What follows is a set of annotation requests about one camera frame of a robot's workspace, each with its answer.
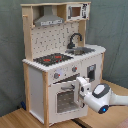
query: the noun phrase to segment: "toy sink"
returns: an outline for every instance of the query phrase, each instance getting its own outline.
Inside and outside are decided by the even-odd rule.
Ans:
[[[73,55],[77,56],[77,55],[83,55],[83,54],[87,54],[87,53],[94,52],[94,51],[95,50],[91,49],[91,48],[77,47],[77,48],[73,48],[73,49],[68,49],[65,51],[65,53],[73,54]]]

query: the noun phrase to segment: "oven door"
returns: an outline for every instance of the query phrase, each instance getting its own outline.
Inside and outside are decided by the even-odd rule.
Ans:
[[[82,19],[82,5],[83,4],[67,5],[67,21]]]
[[[49,87],[49,122],[57,123],[87,115],[88,106],[74,102],[76,80],[52,84]]]

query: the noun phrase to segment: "control knob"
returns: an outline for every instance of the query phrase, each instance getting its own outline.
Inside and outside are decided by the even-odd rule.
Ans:
[[[77,70],[77,67],[73,67],[73,68],[72,68],[72,71],[73,71],[73,72],[76,72],[76,70]]]
[[[59,76],[60,76],[60,74],[58,74],[58,73],[55,73],[55,74],[54,74],[54,78],[55,78],[55,79],[58,79]]]

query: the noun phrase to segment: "gray wall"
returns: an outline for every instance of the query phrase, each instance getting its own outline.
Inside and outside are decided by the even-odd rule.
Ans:
[[[25,55],[20,4],[61,1],[0,0],[0,116],[15,110],[22,100],[25,101],[22,66]],[[91,2],[86,43],[107,49],[103,79],[128,88],[128,1]]]

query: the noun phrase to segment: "faucet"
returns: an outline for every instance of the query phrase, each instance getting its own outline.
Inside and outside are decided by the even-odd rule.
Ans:
[[[71,38],[70,38],[70,43],[69,43],[68,46],[67,46],[68,49],[72,49],[73,47],[75,47],[75,44],[73,44],[73,42],[72,42],[72,39],[73,39],[73,37],[74,37],[75,35],[80,36],[80,41],[82,41],[82,35],[81,35],[80,33],[74,33],[74,34],[71,36]]]

